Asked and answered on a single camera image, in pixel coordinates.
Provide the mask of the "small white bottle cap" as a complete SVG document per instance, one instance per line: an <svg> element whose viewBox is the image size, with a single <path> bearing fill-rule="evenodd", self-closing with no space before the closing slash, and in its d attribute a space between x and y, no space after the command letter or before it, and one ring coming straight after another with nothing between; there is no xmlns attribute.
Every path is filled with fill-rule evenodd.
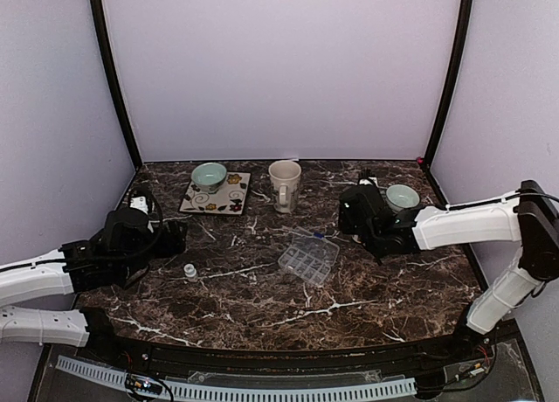
<svg viewBox="0 0 559 402"><path fill-rule="evenodd" d="M190 281L190 282L197 281L198 275L197 275L197 270L196 270L196 268L195 268L194 265L192 265L192 264L186 264L186 265L183 267L183 272L184 272L184 278L185 278L187 281Z"/></svg>

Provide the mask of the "clear plastic pill organizer box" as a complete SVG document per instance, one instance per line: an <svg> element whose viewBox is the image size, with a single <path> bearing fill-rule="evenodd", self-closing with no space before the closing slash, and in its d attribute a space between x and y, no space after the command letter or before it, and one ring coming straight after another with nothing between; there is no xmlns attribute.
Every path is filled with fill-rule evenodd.
<svg viewBox="0 0 559 402"><path fill-rule="evenodd" d="M290 231L292 242L278 259L279 267L321 288L328 279L340 248L322 234L301 227Z"/></svg>

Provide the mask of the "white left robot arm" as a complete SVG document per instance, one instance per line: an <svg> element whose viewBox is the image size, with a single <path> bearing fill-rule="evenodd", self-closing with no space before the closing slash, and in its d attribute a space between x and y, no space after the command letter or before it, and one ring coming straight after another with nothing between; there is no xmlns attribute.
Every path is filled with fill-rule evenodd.
<svg viewBox="0 0 559 402"><path fill-rule="evenodd" d="M44 255L1 267L1 340L89 347L105 364L123 356L122 342L104 310L52 311L24 308L23 302L54 295L78 295L97 288L134 285L152 260L186 249L188 227L176 220L152 222L147 210L108 213L92 238L64 244Z"/></svg>

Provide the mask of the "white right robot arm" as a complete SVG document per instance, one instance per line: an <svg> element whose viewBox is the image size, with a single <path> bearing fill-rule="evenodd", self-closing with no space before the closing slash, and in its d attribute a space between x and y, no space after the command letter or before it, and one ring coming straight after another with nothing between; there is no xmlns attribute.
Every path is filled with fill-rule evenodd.
<svg viewBox="0 0 559 402"><path fill-rule="evenodd" d="M463 362L479 348L479 335L557 279L557 202L537 182L525 180L519 189L485 201L393 212L377 185L362 180L340 195L338 225L377 259L470 243L519 243L512 262L465 310L462 329L446 341L446 355Z"/></svg>

